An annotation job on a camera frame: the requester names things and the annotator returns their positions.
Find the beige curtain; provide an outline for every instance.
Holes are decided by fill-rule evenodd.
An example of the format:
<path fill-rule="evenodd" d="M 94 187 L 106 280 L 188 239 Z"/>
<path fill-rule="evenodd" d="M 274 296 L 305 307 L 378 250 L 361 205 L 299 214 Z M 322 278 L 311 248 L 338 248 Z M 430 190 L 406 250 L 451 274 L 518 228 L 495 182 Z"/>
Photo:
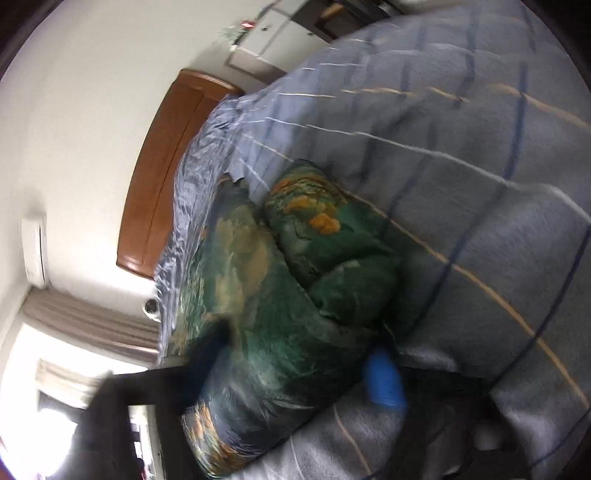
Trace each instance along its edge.
<path fill-rule="evenodd" d="M 45 360 L 39 360 L 35 375 L 37 388 L 51 398 L 74 408 L 86 408 L 100 379 L 86 377 Z"/>
<path fill-rule="evenodd" d="M 160 324 L 148 318 L 104 309 L 50 288 L 32 288 L 21 311 L 26 323 L 62 340 L 140 365 L 156 360 Z"/>

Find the wooden furniture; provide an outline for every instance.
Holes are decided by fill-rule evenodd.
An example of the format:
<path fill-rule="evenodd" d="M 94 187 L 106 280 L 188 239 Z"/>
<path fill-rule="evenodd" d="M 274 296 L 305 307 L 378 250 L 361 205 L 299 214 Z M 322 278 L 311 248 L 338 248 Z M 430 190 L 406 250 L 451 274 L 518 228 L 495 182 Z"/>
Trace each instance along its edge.
<path fill-rule="evenodd" d="M 119 230 L 119 267 L 153 278 L 173 225 L 178 162 L 211 111 L 228 93 L 243 92 L 192 70 L 181 70 L 170 86 L 146 135 L 127 192 Z"/>

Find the bedroom wall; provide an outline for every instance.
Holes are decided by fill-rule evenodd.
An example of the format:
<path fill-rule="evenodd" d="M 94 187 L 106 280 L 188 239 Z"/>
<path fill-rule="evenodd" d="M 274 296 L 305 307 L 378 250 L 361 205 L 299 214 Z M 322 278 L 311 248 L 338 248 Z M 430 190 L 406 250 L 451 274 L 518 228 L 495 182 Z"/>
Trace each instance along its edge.
<path fill-rule="evenodd" d="M 115 259 L 145 134 L 184 67 L 261 87 L 223 65 L 216 36 L 266 3 L 65 0 L 35 30 L 0 82 L 0 295 L 4 277 L 22 277 L 18 218 L 39 211 L 54 286 L 141 314 L 153 284 Z"/>

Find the white cabinet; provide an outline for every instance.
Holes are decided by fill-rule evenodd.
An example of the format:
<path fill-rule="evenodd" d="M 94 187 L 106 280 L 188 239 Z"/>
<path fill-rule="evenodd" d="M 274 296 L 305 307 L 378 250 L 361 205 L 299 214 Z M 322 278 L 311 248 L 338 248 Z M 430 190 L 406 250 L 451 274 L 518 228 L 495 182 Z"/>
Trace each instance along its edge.
<path fill-rule="evenodd" d="M 327 45 L 311 31 L 289 21 L 262 52 L 261 58 L 284 72 L 290 72 Z"/>
<path fill-rule="evenodd" d="M 269 10 L 246 34 L 244 40 L 240 42 L 240 48 L 260 56 L 282 27 L 289 22 L 289 17 L 275 10 Z"/>

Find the wall-mounted air conditioner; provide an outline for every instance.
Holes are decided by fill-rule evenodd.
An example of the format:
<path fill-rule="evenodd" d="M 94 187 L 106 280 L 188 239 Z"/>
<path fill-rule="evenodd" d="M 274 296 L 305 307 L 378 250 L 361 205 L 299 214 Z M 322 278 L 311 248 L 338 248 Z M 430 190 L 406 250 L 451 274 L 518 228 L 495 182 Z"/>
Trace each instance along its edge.
<path fill-rule="evenodd" d="M 45 218 L 22 219 L 21 240 L 27 280 L 37 288 L 47 287 Z"/>

